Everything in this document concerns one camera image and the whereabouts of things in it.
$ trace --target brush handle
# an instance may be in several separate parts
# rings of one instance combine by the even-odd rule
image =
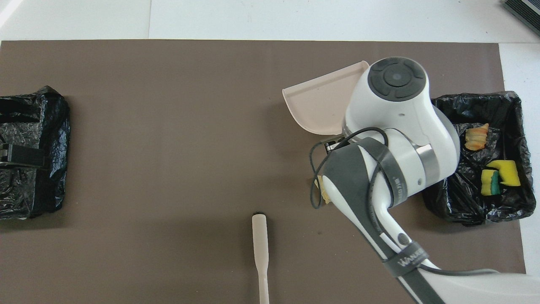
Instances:
[[[255,214],[251,218],[253,226],[253,253],[255,265],[259,272],[259,300],[261,304],[268,304],[268,231],[266,216]]]

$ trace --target black ribbed object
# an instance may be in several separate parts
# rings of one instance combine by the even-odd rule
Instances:
[[[540,35],[540,0],[507,0],[503,6]]]

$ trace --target white table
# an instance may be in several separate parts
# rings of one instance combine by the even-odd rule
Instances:
[[[0,0],[0,41],[148,38],[499,43],[540,170],[540,37],[498,0]],[[540,215],[520,224],[526,271],[540,276]]]

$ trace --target black trash bag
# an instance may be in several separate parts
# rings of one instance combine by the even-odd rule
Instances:
[[[461,142],[456,173],[422,192],[435,215],[464,226],[503,222],[530,216],[536,199],[532,167],[523,132],[521,100],[515,92],[444,95],[432,104],[450,119]],[[487,145],[479,151],[464,147],[465,130],[489,123]],[[501,195],[483,196],[481,174],[494,160],[514,160],[520,187],[501,186]]]
[[[0,97],[0,219],[35,217],[62,207],[69,113],[64,97],[48,86],[33,94]],[[7,146],[17,161],[6,160]],[[34,156],[43,164],[39,168]]]

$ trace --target brown table surface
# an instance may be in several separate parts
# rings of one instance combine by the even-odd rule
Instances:
[[[50,85],[72,137],[64,208],[0,222],[0,302],[256,303],[256,211],[272,303],[412,302],[336,208],[311,208],[321,136],[281,96],[392,55],[425,67],[432,97],[504,89],[497,44],[3,41],[0,95]],[[441,268],[524,273],[518,222],[446,223],[419,195],[392,214]]]

